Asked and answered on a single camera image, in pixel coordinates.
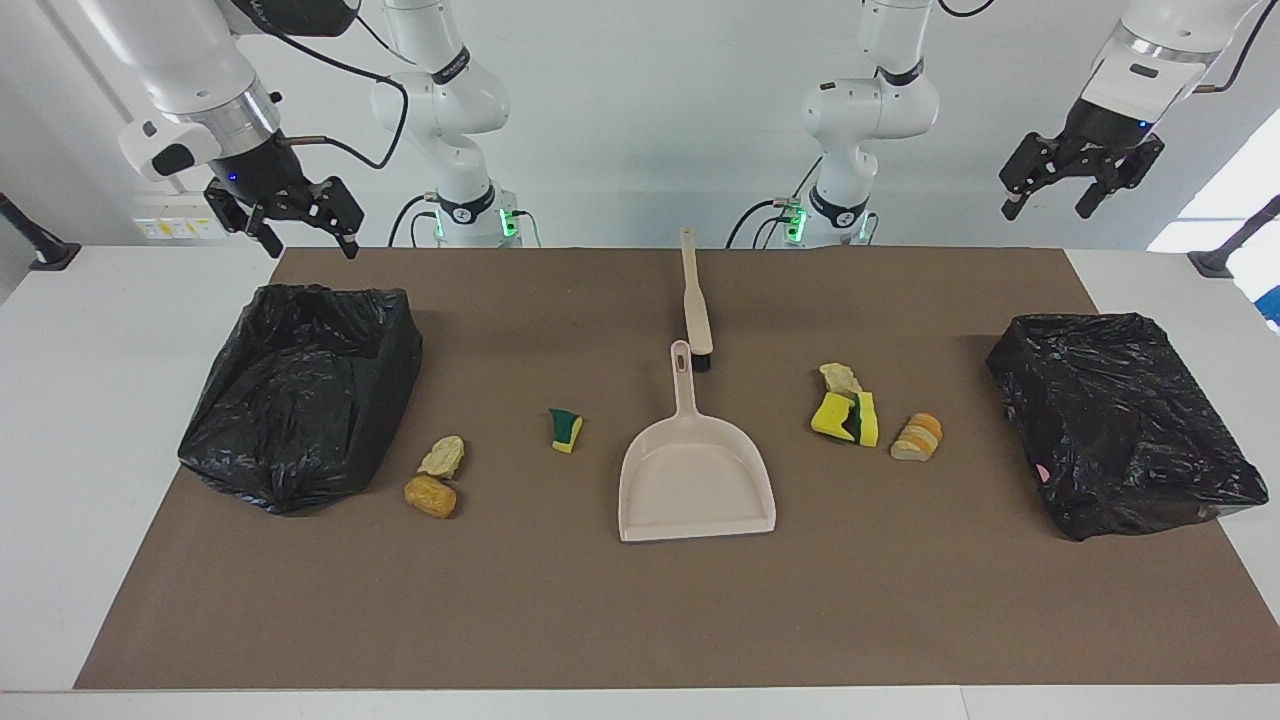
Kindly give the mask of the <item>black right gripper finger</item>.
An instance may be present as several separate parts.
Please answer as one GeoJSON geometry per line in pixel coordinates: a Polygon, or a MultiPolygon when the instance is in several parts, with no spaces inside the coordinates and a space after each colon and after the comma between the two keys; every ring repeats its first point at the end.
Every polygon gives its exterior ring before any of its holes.
{"type": "Polygon", "coordinates": [[[271,259],[279,259],[284,245],[268,224],[265,206],[253,204],[248,210],[224,184],[207,184],[205,201],[228,234],[246,234],[257,242],[271,259]]]}
{"type": "Polygon", "coordinates": [[[310,201],[305,223],[333,237],[347,259],[356,259],[356,236],[364,223],[364,210],[355,196],[339,177],[328,177],[324,182],[310,184],[307,191],[310,201]]]}

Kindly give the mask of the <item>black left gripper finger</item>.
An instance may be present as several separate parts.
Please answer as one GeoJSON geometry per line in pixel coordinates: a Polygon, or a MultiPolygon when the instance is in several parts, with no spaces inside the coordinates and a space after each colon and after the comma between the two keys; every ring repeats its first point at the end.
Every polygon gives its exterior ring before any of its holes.
{"type": "Polygon", "coordinates": [[[1007,195],[1001,206],[1005,219],[1014,222],[1028,199],[1062,178],[1059,170],[1060,137],[1028,133],[1000,170],[1000,183],[1007,195]]]}
{"type": "Polygon", "coordinates": [[[1076,201],[1076,215],[1082,219],[1093,217],[1106,199],[1120,190],[1135,188],[1161,158],[1165,150],[1162,140],[1144,140],[1123,158],[1114,158],[1103,149],[1091,149],[1080,160],[1084,176],[1093,179],[1089,188],[1076,201]]]}

